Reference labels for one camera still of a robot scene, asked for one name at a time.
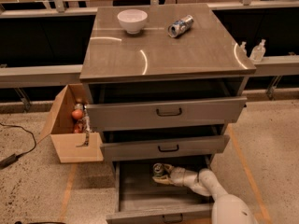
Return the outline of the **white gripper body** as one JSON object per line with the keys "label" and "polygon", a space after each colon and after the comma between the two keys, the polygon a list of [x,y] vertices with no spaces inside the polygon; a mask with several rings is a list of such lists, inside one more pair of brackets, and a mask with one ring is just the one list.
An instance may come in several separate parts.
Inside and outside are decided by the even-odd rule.
{"label": "white gripper body", "polygon": [[195,171],[175,167],[170,173],[173,185],[180,187],[193,187],[198,182],[198,174]]}

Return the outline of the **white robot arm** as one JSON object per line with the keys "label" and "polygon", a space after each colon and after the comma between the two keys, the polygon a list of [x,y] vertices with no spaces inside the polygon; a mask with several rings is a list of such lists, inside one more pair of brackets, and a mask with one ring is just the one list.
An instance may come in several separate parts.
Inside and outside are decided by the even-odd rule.
{"label": "white robot arm", "polygon": [[246,203],[227,192],[210,169],[195,172],[171,164],[155,163],[152,179],[158,184],[187,187],[199,195],[211,196],[214,200],[212,224],[258,224]]}

